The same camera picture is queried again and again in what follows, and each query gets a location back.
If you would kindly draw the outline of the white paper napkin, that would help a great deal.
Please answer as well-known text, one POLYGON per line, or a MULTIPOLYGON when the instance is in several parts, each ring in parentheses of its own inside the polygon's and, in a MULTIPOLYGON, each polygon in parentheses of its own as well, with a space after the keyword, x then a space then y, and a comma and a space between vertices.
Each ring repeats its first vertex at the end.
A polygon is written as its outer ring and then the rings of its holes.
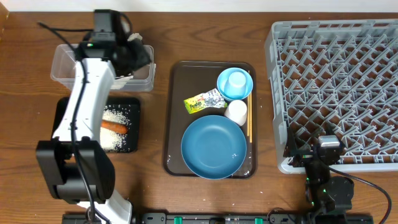
POLYGON ((133 40, 142 41, 142 36, 140 35, 140 33, 133 33, 127 39, 128 42, 132 42, 133 40))

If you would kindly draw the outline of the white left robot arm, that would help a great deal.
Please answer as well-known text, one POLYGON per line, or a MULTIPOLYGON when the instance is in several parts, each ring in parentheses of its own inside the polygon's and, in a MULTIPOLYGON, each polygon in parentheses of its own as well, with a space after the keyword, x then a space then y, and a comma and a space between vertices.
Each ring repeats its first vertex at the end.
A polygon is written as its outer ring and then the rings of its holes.
POLYGON ((88 222, 132 223, 133 205, 115 190, 115 170, 100 146, 100 128, 109 92, 129 77, 116 67, 142 52, 153 65, 154 49, 130 42, 81 42, 74 53, 75 81, 67 108, 52 138, 39 141, 36 157, 51 196, 88 211, 88 222))

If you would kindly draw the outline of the yellow silver snack wrapper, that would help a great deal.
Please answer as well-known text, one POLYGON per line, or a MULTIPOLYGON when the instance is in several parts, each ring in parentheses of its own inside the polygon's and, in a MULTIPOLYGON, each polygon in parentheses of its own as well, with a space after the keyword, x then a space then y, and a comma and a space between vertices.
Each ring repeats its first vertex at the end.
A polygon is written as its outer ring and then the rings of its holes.
POLYGON ((228 106, 221 93, 212 89, 206 93, 200 93, 183 101, 189 114, 197 113, 206 108, 226 108, 228 106))

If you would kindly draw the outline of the orange carrot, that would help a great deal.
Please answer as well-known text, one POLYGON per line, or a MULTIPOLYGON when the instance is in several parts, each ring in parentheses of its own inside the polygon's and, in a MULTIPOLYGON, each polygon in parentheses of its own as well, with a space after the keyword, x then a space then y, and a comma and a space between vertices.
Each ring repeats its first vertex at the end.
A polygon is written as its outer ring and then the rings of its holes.
POLYGON ((127 134, 128 132, 127 126, 107 120, 102 120, 101 127, 108 129, 110 131, 114 131, 115 133, 118 134, 127 134))

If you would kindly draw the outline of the pile of white rice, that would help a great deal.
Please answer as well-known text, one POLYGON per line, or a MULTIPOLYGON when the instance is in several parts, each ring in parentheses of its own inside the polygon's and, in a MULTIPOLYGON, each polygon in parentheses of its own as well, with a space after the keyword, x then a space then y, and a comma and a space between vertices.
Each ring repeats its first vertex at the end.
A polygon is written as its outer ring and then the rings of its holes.
MULTIPOLYGON (((131 121, 127 117, 128 112, 130 112, 129 107, 106 105, 102 120, 123 124, 129 130, 131 121)), ((102 127, 100 129, 100 144, 106 152, 130 152, 131 147, 128 141, 127 134, 118 134, 102 127)))

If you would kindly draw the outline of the dark blue plate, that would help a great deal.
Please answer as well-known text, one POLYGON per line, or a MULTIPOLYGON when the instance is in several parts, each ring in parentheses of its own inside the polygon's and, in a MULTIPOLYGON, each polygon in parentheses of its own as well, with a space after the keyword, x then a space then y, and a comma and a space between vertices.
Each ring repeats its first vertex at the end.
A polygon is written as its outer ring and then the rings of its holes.
POLYGON ((208 115, 185 130, 181 155, 185 165, 204 179, 225 179, 244 163, 248 147, 241 128, 230 119, 208 115))

